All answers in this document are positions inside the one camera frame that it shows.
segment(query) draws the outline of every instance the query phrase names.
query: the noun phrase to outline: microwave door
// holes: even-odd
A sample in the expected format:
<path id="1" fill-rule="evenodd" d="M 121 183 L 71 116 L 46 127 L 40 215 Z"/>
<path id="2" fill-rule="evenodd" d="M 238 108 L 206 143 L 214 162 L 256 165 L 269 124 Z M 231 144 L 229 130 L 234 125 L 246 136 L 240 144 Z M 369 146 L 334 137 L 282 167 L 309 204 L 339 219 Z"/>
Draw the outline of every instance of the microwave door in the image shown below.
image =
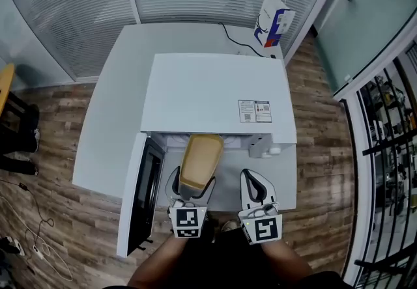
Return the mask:
<path id="1" fill-rule="evenodd" d="M 124 186 L 117 255 L 127 257 L 151 234 L 164 151 L 145 133 L 136 135 Z"/>

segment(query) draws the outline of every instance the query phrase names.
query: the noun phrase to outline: paper bag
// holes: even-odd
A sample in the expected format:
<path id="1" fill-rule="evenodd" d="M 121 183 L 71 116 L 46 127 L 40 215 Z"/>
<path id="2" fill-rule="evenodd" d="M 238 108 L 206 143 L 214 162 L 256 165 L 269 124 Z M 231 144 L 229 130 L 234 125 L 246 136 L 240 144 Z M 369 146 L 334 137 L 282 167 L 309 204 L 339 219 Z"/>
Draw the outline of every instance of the paper bag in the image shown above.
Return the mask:
<path id="1" fill-rule="evenodd" d="M 254 35 L 263 47 L 277 46 L 293 22 L 295 11 L 281 0 L 263 0 Z"/>

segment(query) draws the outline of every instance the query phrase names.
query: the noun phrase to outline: shoe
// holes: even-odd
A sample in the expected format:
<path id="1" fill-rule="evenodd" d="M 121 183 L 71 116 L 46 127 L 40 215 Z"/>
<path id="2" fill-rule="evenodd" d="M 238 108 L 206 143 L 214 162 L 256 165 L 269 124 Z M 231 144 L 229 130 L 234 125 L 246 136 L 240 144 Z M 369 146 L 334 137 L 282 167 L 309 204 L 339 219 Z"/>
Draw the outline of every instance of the shoe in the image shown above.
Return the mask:
<path id="1" fill-rule="evenodd" d="M 20 245 L 20 242 L 16 238 L 14 239 L 14 246 L 16 246 L 17 249 L 19 249 L 19 255 L 25 256 L 25 250 L 23 250 L 22 245 Z"/>
<path id="2" fill-rule="evenodd" d="M 14 255 L 18 255 L 20 253 L 20 250 L 17 247 L 11 245 L 8 237 L 0 239 L 0 249 L 2 249 L 6 253 L 10 253 Z"/>
<path id="3" fill-rule="evenodd" d="M 27 160 L 30 164 L 32 164 L 33 165 L 33 167 L 35 168 L 35 173 L 33 174 L 34 176 L 37 176 L 38 174 L 39 174 L 39 170 L 38 170 L 38 167 L 30 160 L 30 159 L 28 159 Z"/>
<path id="4" fill-rule="evenodd" d="M 40 130 L 37 128 L 33 131 L 33 133 L 35 134 L 35 140 L 36 140 L 36 151 L 38 151 L 39 149 L 39 140 L 40 140 Z"/>
<path id="5" fill-rule="evenodd" d="M 224 226 L 222 226 L 221 232 L 232 231 L 240 228 L 240 225 L 237 221 L 227 221 Z"/>

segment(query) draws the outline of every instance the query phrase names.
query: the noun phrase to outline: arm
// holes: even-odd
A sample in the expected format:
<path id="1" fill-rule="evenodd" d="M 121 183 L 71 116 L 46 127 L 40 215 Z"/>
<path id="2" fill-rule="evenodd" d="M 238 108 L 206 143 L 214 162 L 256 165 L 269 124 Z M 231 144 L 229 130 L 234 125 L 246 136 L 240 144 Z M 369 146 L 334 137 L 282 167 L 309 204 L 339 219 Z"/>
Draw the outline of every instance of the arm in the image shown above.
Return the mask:
<path id="1" fill-rule="evenodd" d="M 175 238 L 173 235 L 140 265 L 128 286 L 138 289 L 159 287 L 171 273 L 176 261 L 182 254 L 188 239 Z"/>
<path id="2" fill-rule="evenodd" d="M 287 284 L 294 285 L 313 273 L 309 264 L 283 240 L 263 243 L 261 247 L 274 272 Z"/>

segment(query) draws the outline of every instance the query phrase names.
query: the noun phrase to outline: wooden floor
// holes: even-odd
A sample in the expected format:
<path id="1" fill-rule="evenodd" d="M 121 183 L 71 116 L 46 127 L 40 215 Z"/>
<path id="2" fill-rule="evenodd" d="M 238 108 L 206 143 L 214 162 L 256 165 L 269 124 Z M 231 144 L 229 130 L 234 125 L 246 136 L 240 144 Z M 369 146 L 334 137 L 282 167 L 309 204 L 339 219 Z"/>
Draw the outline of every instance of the wooden floor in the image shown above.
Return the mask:
<path id="1" fill-rule="evenodd" d="M 342 106 L 332 99 L 311 37 L 296 52 L 289 67 L 297 128 L 297 207 L 284 214 L 284 239 L 316 271 L 341 272 L 350 243 L 353 217 L 354 176 L 349 129 Z M 73 281 L 66 281 L 36 255 L 11 256 L 14 278 L 24 288 L 103 288 L 124 284 L 135 268 L 165 239 L 170 229 L 165 210 L 156 214 L 155 243 L 127 259 L 115 255 L 121 200 L 71 184 L 72 171 L 94 85 L 51 87 L 26 91 L 20 96 L 40 108 L 41 140 L 30 157 L 39 176 L 0 170 L 0 179 L 23 182 L 36 195 L 40 211 L 55 221 L 43 224 L 41 237 L 68 264 Z M 40 220 L 28 192 L 0 182 L 6 197 L 31 230 Z M 27 251 L 33 236 L 27 233 L 8 204 L 0 199 L 0 235 L 18 238 Z M 216 214 L 220 220 L 227 216 Z M 46 257 L 64 277 L 69 274 L 60 260 Z"/>

